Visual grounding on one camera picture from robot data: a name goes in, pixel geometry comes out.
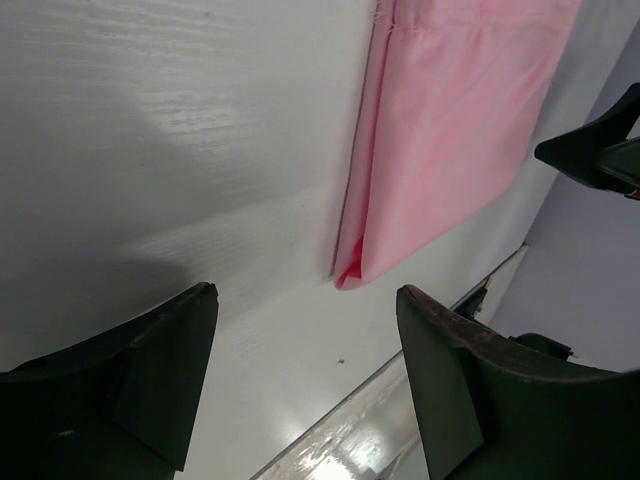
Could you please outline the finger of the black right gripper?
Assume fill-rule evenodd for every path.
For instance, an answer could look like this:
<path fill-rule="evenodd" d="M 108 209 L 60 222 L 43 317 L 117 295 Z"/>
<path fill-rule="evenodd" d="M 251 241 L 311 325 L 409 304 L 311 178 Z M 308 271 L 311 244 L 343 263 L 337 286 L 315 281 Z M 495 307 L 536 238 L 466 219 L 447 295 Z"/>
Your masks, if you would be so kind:
<path fill-rule="evenodd" d="M 538 144 L 534 157 L 596 190 L 639 188 L 639 85 L 632 84 L 604 114 L 582 127 Z"/>

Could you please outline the pink t shirt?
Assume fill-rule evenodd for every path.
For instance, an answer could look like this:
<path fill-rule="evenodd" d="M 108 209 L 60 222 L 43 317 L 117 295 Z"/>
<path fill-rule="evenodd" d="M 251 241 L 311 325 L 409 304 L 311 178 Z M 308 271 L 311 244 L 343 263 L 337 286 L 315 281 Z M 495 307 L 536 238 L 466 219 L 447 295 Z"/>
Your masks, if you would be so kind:
<path fill-rule="evenodd" d="M 381 1 L 333 281 L 366 285 L 512 184 L 576 1 Z"/>

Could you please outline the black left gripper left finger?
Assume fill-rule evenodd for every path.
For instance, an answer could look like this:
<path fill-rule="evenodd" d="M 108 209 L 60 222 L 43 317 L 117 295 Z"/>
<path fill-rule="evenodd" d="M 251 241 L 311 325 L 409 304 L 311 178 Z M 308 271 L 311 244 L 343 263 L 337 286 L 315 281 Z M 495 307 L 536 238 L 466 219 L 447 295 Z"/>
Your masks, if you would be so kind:
<path fill-rule="evenodd" d="M 153 310 L 1 375 L 4 479 L 171 479 L 184 470 L 218 291 Z"/>

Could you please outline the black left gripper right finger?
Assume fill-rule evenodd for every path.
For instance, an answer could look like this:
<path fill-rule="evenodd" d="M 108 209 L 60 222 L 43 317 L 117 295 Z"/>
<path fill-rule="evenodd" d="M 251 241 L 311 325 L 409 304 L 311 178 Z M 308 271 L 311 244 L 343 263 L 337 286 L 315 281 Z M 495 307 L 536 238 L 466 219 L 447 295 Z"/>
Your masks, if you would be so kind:
<path fill-rule="evenodd" d="M 635 479 L 639 374 L 579 365 L 415 286 L 396 316 L 433 479 Z"/>

